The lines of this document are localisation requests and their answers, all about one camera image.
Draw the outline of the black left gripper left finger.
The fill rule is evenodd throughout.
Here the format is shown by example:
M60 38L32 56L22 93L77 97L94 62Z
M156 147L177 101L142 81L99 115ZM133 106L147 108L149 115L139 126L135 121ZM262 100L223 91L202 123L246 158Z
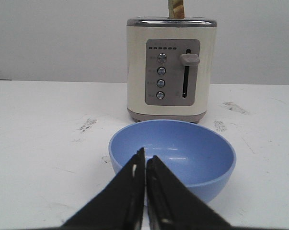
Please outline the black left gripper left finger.
M145 198L145 150L140 148L112 181L69 218L64 230L140 230Z

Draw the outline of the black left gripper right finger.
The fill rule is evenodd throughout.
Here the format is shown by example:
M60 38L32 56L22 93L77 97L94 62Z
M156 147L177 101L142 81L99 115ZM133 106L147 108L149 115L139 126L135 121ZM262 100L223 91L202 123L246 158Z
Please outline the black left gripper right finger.
M152 230L230 230L232 226L190 192L157 157L147 161L147 202Z

